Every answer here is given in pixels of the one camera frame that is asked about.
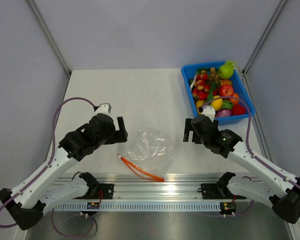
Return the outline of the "red toy apple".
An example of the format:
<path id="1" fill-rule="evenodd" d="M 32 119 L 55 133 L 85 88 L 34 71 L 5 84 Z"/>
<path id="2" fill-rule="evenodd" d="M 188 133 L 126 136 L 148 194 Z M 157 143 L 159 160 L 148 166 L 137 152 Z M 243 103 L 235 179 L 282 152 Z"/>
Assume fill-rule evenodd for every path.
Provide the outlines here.
<path id="1" fill-rule="evenodd" d="M 235 93 L 232 85 L 224 84 L 219 88 L 219 95 L 221 97 L 232 97 Z"/>

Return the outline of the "clear zip top bag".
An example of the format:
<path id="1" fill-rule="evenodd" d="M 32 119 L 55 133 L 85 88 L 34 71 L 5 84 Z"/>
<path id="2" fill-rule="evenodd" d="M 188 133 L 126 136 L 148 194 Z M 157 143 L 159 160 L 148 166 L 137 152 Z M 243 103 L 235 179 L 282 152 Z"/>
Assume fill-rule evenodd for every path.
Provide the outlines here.
<path id="1" fill-rule="evenodd" d="M 164 182 L 178 150 L 178 143 L 165 132 L 140 126 L 117 157 L 138 177 Z"/>

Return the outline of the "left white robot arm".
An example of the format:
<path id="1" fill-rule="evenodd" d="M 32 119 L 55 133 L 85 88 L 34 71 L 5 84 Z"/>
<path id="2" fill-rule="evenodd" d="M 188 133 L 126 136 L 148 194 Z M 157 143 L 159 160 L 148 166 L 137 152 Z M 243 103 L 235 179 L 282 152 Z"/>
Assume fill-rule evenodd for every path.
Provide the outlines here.
<path id="1" fill-rule="evenodd" d="M 35 226 L 53 208 L 72 199 L 100 197 L 102 187 L 89 172 L 53 190 L 50 186 L 69 168 L 91 155 L 102 145 L 125 143 L 128 132 L 123 117 L 114 120 L 98 113 L 88 123 L 65 135 L 59 142 L 51 160 L 44 162 L 31 176 L 18 186 L 0 190 L 3 207 L 10 213 L 21 230 Z"/>

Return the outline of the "yellow toy lemon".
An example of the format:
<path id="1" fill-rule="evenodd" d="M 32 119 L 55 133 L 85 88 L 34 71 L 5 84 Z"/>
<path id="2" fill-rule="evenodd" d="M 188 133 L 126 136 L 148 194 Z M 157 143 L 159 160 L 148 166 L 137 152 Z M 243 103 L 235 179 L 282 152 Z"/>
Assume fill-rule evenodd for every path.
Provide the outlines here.
<path id="1" fill-rule="evenodd" d="M 222 106 L 223 106 L 223 99 L 220 98 L 219 95 L 215 95 L 215 96 L 213 97 L 213 99 L 214 99 L 214 101 L 212 101 L 212 102 L 210 103 L 210 106 L 211 106 L 212 108 L 214 108 L 214 110 L 217 112 L 217 111 L 219 111 L 219 110 L 222 108 Z"/>

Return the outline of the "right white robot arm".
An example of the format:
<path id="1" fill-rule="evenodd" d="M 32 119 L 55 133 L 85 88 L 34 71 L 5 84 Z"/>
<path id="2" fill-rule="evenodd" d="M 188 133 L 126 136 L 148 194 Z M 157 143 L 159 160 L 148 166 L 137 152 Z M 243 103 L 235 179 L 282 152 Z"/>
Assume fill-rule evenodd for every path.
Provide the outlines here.
<path id="1" fill-rule="evenodd" d="M 204 145 L 212 153 L 242 166 L 258 178 L 255 182 L 226 172 L 212 186 L 214 197 L 248 198 L 270 207 L 287 223 L 297 223 L 300 218 L 300 176 L 254 153 L 239 135 L 229 129 L 219 130 L 218 121 L 205 115 L 185 120 L 184 142 L 188 142 L 190 132 L 193 133 L 193 143 Z"/>

